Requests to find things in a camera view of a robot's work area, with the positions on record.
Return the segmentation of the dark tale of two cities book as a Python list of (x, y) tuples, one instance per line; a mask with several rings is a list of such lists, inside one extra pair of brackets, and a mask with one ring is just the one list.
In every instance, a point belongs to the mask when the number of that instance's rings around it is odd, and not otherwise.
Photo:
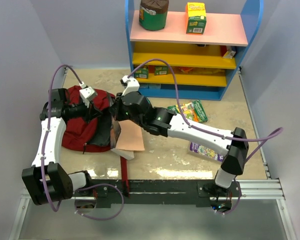
[(133, 160), (135, 152), (145, 150), (141, 127), (131, 120), (117, 121), (112, 118), (110, 150), (128, 161)]

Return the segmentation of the red backpack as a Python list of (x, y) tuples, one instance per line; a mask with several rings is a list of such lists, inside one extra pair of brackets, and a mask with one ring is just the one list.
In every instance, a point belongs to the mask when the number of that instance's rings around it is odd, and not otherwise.
[(111, 149), (112, 115), (109, 107), (115, 96), (101, 89), (95, 91), (97, 97), (93, 99), (93, 103), (101, 110), (102, 115), (88, 121), (83, 117), (68, 120), (62, 139), (64, 148), (82, 153), (103, 153)]

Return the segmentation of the green treehouse book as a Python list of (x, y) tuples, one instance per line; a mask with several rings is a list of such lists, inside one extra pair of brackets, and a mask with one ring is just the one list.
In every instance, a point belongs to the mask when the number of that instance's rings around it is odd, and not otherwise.
[(198, 123), (206, 123), (208, 117), (200, 100), (193, 100), (188, 103), (180, 104), (181, 110), (188, 120)]

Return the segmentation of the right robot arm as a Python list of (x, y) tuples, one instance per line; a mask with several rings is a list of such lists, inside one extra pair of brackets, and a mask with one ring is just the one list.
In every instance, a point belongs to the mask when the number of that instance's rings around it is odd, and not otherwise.
[(224, 130), (188, 120), (173, 110), (152, 106), (138, 91), (118, 95), (109, 111), (115, 120), (130, 120), (151, 135), (187, 140), (221, 155), (223, 160), (212, 185), (217, 196), (225, 196), (235, 177), (243, 174), (249, 144), (241, 128)]

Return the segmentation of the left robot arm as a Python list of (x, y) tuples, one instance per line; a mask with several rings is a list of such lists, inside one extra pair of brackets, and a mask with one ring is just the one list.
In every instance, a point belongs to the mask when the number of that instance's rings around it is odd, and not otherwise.
[(23, 169), (21, 178), (37, 206), (60, 203), (72, 198), (77, 191), (82, 196), (89, 196), (94, 184), (89, 181), (87, 171), (68, 174), (60, 165), (60, 153), (67, 122), (83, 117), (91, 120), (102, 112), (93, 106), (96, 91), (85, 86), (79, 90), (79, 103), (68, 103), (65, 88), (53, 89), (39, 116), (41, 137), (37, 154), (31, 167)]

